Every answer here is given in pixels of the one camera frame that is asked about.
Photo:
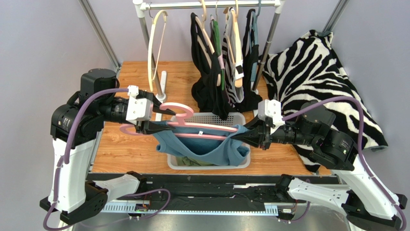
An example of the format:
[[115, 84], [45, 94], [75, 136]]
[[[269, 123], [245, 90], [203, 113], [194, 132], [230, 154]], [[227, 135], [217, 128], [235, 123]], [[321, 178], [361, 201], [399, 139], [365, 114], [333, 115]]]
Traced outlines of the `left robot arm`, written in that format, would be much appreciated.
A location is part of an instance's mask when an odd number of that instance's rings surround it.
[[153, 93], [136, 86], [121, 88], [113, 70], [96, 68], [84, 73], [80, 90], [51, 117], [53, 186], [40, 207], [48, 214], [60, 212], [60, 220], [70, 227], [96, 216], [112, 200], [146, 195], [147, 179], [134, 171], [103, 181], [87, 180], [87, 174], [97, 135], [106, 122], [133, 126], [141, 135], [172, 130], [152, 122], [152, 113], [174, 115]]

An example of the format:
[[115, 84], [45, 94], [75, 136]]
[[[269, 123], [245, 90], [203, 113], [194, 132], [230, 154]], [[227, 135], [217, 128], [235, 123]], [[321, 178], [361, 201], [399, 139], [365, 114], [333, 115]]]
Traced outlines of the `blue tank top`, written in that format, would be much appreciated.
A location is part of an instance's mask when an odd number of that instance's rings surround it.
[[239, 124], [232, 127], [237, 131], [176, 127], [153, 136], [159, 142], [156, 150], [160, 153], [217, 166], [239, 166], [249, 155], [250, 148], [232, 137], [249, 130]]

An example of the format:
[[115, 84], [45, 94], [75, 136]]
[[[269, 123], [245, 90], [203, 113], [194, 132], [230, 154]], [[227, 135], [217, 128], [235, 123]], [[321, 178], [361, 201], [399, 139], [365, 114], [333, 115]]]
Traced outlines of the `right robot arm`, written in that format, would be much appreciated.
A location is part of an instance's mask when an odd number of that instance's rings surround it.
[[388, 190], [368, 166], [361, 149], [364, 114], [360, 102], [353, 103], [359, 113], [356, 141], [332, 129], [336, 116], [325, 107], [325, 101], [309, 101], [300, 111], [282, 116], [274, 100], [264, 100], [257, 116], [245, 125], [247, 132], [233, 138], [264, 150], [272, 143], [310, 146], [314, 162], [348, 185], [346, 190], [330, 189], [283, 174], [275, 184], [278, 198], [330, 208], [365, 231], [403, 231], [407, 227], [403, 213], [407, 197]]

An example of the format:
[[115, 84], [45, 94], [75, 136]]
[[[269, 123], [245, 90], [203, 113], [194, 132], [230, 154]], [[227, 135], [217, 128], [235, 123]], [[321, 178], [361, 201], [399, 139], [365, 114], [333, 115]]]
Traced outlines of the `pink plastic hanger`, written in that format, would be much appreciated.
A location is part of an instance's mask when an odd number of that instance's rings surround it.
[[[219, 126], [219, 125], [210, 125], [210, 124], [201, 124], [201, 123], [191, 123], [191, 122], [186, 122], [185, 120], [188, 118], [191, 118], [194, 115], [193, 109], [187, 105], [181, 104], [181, 103], [163, 103], [160, 107], [160, 109], [180, 109], [184, 111], [183, 113], [177, 113], [175, 115], [176, 121], [173, 122], [167, 122], [166, 125], [168, 126], [173, 126], [175, 128], [178, 127], [187, 127], [187, 128], [202, 128], [202, 129], [213, 129], [213, 130], [219, 130], [219, 131], [224, 131], [224, 132], [237, 132], [238, 129], [232, 128], [232, 127], [225, 127], [225, 126]], [[140, 136], [143, 135], [141, 134], [141, 127], [131, 124], [131, 125], [121, 125], [120, 126], [120, 131], [132, 135], [132, 136]]]

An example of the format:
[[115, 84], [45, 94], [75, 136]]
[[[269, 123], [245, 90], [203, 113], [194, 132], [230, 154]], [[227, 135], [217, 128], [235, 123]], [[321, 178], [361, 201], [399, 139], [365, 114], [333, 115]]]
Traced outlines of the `green tank top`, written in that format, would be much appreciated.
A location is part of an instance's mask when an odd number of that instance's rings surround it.
[[177, 165], [178, 166], [188, 166], [188, 167], [200, 167], [200, 166], [207, 166], [208, 163], [203, 161], [198, 161], [195, 159], [190, 159], [186, 156], [184, 157], [176, 157]]

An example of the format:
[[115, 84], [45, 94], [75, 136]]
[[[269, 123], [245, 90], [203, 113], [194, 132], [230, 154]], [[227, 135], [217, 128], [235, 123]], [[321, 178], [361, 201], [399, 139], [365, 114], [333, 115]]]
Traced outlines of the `black tank top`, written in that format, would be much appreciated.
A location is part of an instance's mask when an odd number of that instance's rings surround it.
[[190, 18], [192, 61], [200, 73], [199, 80], [192, 86], [192, 97], [197, 102], [201, 113], [210, 112], [222, 120], [227, 120], [233, 108], [218, 82], [220, 80], [218, 56], [216, 52], [210, 51], [201, 29], [202, 20], [195, 13], [191, 13]]

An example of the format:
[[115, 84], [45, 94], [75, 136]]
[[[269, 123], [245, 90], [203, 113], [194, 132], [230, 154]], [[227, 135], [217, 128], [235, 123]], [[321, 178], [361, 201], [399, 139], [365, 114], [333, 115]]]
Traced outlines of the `cream plastic hanger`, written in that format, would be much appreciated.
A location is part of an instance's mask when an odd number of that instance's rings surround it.
[[[159, 77], [157, 70], [158, 70], [158, 63], [156, 62], [161, 55], [161, 49], [162, 49], [162, 44], [163, 44], [163, 39], [164, 39], [164, 34], [167, 26], [167, 17], [168, 13], [166, 10], [160, 10], [155, 17], [152, 18], [152, 25], [151, 25], [151, 33], [150, 33], [150, 38], [149, 38], [149, 44], [148, 44], [148, 56], [150, 60], [148, 61], [148, 67], [151, 69], [148, 71], [148, 83], [149, 83], [149, 90], [153, 92], [156, 83], [155, 80]], [[158, 21], [162, 19], [163, 20], [163, 27], [162, 27], [162, 33], [160, 38], [156, 40], [155, 36], [159, 35], [159, 33], [156, 33], [157, 31], [157, 25]]]

